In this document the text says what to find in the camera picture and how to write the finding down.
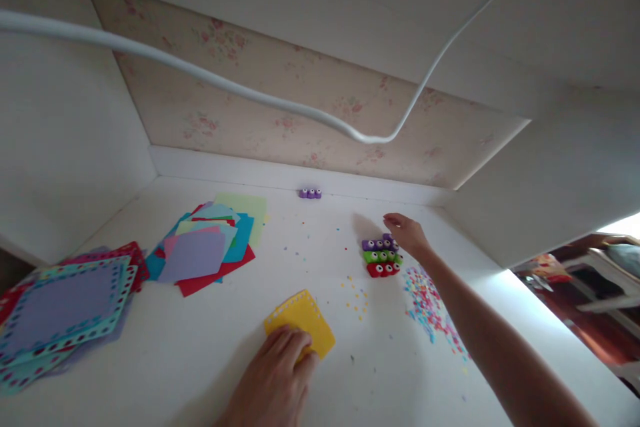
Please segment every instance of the yellow paper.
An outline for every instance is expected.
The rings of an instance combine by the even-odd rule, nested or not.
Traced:
[[[265,331],[269,335],[285,324],[308,332],[312,339],[311,350],[315,350],[321,360],[335,345],[333,332],[308,290],[298,292],[279,305],[265,320]]]
[[[249,245],[255,249],[260,245],[260,237],[267,215],[267,199],[264,197],[254,197],[253,195],[242,195],[240,193],[221,192],[215,196],[213,203],[222,203],[232,208],[236,212],[242,212],[249,217],[253,217],[253,229],[249,237]]]

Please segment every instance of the desk surface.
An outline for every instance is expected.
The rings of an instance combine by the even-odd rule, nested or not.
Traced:
[[[366,272],[359,241],[380,236],[388,211],[419,220],[434,248],[602,425],[640,423],[640,404],[622,383],[439,208],[330,192],[310,201],[282,189],[158,177],[80,250],[131,240],[152,248],[180,215],[219,191],[268,199],[270,219],[256,260],[188,298],[175,286],[147,282],[119,341],[68,374],[1,399],[3,425],[210,426],[265,338],[264,317],[305,288],[337,343],[314,377],[303,425],[511,425],[473,361],[454,354],[441,332],[432,344],[405,315],[411,298],[403,275],[374,280]],[[407,259],[403,270],[415,265]],[[353,310],[360,289],[367,293],[366,314]]]

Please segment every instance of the floral wallpaper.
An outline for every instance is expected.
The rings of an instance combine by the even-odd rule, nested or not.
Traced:
[[[93,0],[105,30],[247,87],[389,135],[414,84],[158,0]],[[151,143],[457,189],[526,120],[426,89],[391,143],[362,145],[304,117],[115,53]]]

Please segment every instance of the white cable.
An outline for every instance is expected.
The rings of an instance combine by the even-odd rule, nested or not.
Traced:
[[[396,136],[400,132],[400,129],[407,121],[407,118],[409,117],[413,106],[420,98],[422,90],[424,89],[429,78],[431,77],[431,74],[438,65],[438,62],[440,62],[442,56],[445,54],[454,40],[458,37],[458,35],[460,35],[463,30],[467,28],[467,26],[474,20],[474,18],[476,18],[485,8],[487,8],[492,1],[493,0],[486,0],[480,7],[474,10],[474,12],[470,14],[470,16],[462,24],[462,26],[458,28],[458,30],[456,30],[456,32],[451,36],[451,38],[449,38],[449,40],[447,40],[447,42],[444,44],[435,60],[431,64],[429,70],[427,71],[427,74],[425,75],[425,78],[422,80],[420,85],[418,85],[413,99],[411,100],[407,111],[403,115],[402,120],[393,130],[393,133],[388,137],[365,135],[364,133],[361,133],[360,131],[351,127],[351,125],[344,122],[343,120],[340,120],[333,115],[329,115],[326,112],[315,109],[313,107],[309,107],[308,105],[303,105],[302,103],[284,100],[278,97],[273,97],[272,95],[267,95],[266,93],[262,93],[254,89],[250,89],[248,87],[243,87],[238,83],[227,80],[224,77],[220,77],[219,75],[215,75],[214,73],[211,73],[204,68],[200,68],[192,63],[181,60],[178,57],[174,57],[173,55],[163,52],[162,50],[150,47],[148,45],[145,45],[144,43],[126,39],[124,37],[121,37],[120,35],[114,35],[113,33],[108,33],[90,27],[82,27],[73,23],[52,20],[44,17],[37,17],[35,15],[27,15],[24,13],[12,12],[2,9],[0,9],[0,31],[30,33],[32,35],[43,35],[46,37],[55,37],[72,41],[92,43],[95,45],[101,45],[103,47],[110,48],[115,51],[140,55],[141,57],[156,60],[160,63],[168,65],[169,67],[182,70],[193,75],[197,79],[210,83],[214,87],[218,87],[222,90],[234,93],[235,95],[239,95],[241,97],[244,97],[245,99],[263,103],[265,105],[269,105],[270,107],[288,111],[290,113],[295,113],[297,115],[302,115],[320,123],[324,123],[328,127],[336,129],[337,131],[345,134],[347,137],[350,137],[355,141],[361,143],[389,143],[396,138]]]

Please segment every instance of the hand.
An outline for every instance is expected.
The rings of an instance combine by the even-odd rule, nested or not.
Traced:
[[[300,425],[319,357],[310,352],[295,362],[309,345],[311,336],[302,330],[282,326],[273,331],[247,367],[216,427]]]
[[[421,225],[415,220],[400,213],[388,213],[384,218],[395,241],[412,257],[416,258],[421,250],[431,249]]]

